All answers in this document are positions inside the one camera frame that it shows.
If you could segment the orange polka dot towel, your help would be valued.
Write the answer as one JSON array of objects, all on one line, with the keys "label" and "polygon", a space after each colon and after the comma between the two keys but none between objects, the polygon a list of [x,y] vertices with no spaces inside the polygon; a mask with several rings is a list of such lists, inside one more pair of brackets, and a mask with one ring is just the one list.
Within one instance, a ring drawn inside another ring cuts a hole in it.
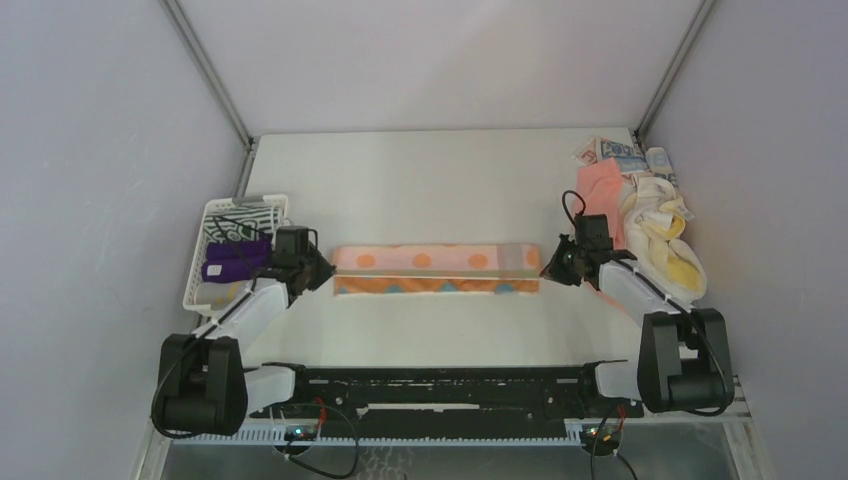
[{"label": "orange polka dot towel", "polygon": [[536,244],[343,246],[333,252],[334,294],[535,294]]}]

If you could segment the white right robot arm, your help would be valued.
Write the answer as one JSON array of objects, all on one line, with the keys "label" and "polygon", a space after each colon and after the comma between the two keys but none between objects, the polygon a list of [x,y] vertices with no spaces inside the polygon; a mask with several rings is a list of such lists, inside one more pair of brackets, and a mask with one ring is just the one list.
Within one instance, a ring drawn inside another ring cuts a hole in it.
[{"label": "white right robot arm", "polygon": [[565,286],[589,286],[624,311],[639,327],[636,356],[599,361],[578,402],[592,416],[605,415],[618,399],[641,403],[652,413],[723,414],[736,387],[724,317],[695,308],[654,283],[634,254],[609,240],[562,234],[542,278]]}]

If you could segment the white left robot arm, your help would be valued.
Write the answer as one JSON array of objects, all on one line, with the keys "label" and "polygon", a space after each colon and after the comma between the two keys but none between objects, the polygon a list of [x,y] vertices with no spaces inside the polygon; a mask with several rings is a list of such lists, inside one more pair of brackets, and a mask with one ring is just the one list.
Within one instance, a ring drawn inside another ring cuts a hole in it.
[{"label": "white left robot arm", "polygon": [[172,334],[161,346],[158,384],[150,407],[154,428],[171,439],[200,434],[233,435],[249,414],[275,404],[290,417],[311,407],[311,388],[294,366],[248,367],[243,356],[270,323],[307,291],[336,273],[310,247],[239,289],[226,309],[189,334]]}]

